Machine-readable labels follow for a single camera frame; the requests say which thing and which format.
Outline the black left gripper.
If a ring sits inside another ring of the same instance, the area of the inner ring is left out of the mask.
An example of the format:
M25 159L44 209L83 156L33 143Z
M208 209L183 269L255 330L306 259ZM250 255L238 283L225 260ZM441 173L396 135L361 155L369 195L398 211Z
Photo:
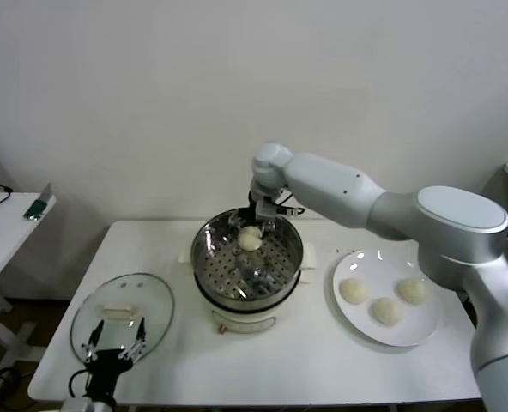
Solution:
M104 320L100 320L89 335L88 341L81 345L83 361L87 363L87 371L90 375L86 389L90 398L113 397L121 374L128 372L133 367L133 361L138 361L146 347L145 318L142 318L136 331L136 340L126 350L114 348L97 350Z

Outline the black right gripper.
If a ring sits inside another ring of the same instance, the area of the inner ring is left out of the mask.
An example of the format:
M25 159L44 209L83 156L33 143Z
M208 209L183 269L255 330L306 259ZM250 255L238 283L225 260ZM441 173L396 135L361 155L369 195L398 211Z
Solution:
M249 210L254 221L262 221L262 238L266 239L276 230L277 206L275 201L280 197L280 190L253 188L249 191Z

